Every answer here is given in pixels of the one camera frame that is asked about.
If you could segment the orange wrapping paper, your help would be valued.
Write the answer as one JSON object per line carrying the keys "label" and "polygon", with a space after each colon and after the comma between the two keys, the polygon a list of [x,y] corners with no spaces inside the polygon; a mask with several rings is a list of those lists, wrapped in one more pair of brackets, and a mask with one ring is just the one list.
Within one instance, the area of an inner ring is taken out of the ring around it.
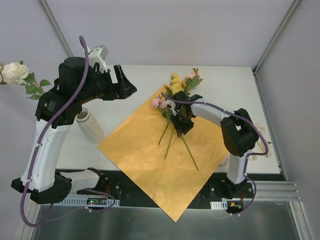
{"label": "orange wrapping paper", "polygon": [[177,221],[219,164],[227,158],[221,129],[201,117],[178,137],[173,126],[150,107],[159,90],[145,86],[116,112],[131,111],[98,149]]}

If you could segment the pink rose stem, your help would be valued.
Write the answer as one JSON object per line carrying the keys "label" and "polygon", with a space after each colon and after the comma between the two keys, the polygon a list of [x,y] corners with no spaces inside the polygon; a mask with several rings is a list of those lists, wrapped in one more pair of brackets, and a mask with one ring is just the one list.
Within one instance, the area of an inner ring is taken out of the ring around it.
{"label": "pink rose stem", "polygon": [[171,100],[163,100],[159,96],[155,97],[150,104],[150,108],[154,110],[159,110],[161,112],[162,117],[166,120],[166,126],[161,134],[161,137],[158,141],[158,146],[160,146],[163,137],[170,125],[171,116],[175,116],[177,113],[175,111],[176,104]]}

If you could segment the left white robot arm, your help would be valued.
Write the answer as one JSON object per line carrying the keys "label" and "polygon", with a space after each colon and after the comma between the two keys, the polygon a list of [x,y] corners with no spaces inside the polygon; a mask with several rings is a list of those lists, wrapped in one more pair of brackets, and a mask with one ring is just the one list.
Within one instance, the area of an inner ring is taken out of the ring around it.
{"label": "left white robot arm", "polygon": [[101,67],[96,60],[88,65],[83,57],[65,59],[58,67],[53,88],[38,101],[34,150],[25,173],[14,179],[11,187],[29,194],[39,205],[60,203],[69,193],[84,189],[96,195],[105,191],[105,174],[93,167],[78,172],[56,171],[65,137],[83,104],[95,99],[126,99],[137,91],[121,65],[113,67],[116,83],[112,82],[110,70]]}

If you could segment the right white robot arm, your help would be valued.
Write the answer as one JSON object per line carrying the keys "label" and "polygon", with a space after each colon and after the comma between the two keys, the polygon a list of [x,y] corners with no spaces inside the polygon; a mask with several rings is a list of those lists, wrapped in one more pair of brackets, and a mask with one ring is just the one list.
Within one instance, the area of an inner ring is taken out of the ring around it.
{"label": "right white robot arm", "polygon": [[215,187],[215,193],[226,199],[232,199],[242,193],[247,183],[246,171],[248,154],[259,139],[248,112],[240,108],[228,113],[202,96],[187,96],[183,91],[172,96],[175,103],[171,122],[179,137],[186,135],[194,126],[192,119],[200,117],[220,127],[224,146],[229,152],[229,165],[225,182]]}

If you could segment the cream printed ribbon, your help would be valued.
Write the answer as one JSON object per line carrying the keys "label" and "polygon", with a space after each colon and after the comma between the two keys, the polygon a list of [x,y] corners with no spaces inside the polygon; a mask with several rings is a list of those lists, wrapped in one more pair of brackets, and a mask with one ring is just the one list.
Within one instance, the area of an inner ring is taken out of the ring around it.
{"label": "cream printed ribbon", "polygon": [[[260,123],[254,123],[254,126],[258,129],[258,131],[260,132],[260,134],[265,137],[265,133],[266,130],[265,128],[260,124]],[[261,140],[261,138],[259,138],[259,140],[255,143],[255,150],[258,149],[259,153],[264,153],[266,151],[266,147],[263,143],[263,141]],[[269,150],[268,153],[266,155],[263,155],[265,158],[268,158],[272,155],[271,151]],[[248,157],[248,160],[251,162],[256,161],[258,158],[257,155],[250,155]],[[218,165],[219,168],[225,167],[229,164],[230,161],[230,153],[228,152],[226,157],[221,161],[221,163]]]}

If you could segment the peach and yellow flower stem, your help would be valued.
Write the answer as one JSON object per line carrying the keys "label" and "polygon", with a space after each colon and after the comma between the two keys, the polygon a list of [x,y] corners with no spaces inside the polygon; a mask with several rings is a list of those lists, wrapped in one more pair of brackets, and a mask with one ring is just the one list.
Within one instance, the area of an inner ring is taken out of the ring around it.
{"label": "peach and yellow flower stem", "polygon": [[[184,80],[182,80],[180,82],[180,85],[179,85],[179,91],[177,91],[178,93],[179,92],[182,92],[184,96],[188,97],[190,95],[190,91],[194,88],[196,88],[200,82],[202,81],[202,78],[200,77],[200,73],[199,73],[199,68],[193,68],[192,69],[192,73],[189,73],[185,76]],[[196,168],[197,171],[199,171],[199,168],[198,168],[198,165],[194,159],[194,156],[184,138],[184,134],[182,133],[180,138],[182,139],[186,149],[187,149],[187,152]]]}

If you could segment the white flower stem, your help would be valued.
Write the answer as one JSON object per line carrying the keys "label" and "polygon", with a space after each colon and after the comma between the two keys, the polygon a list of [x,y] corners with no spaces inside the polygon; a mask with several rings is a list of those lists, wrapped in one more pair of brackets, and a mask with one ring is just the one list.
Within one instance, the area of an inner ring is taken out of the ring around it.
{"label": "white flower stem", "polygon": [[30,72],[22,60],[0,64],[0,84],[23,86],[26,98],[30,100],[39,100],[45,93],[44,87],[51,85],[47,79],[37,81],[35,73]]}

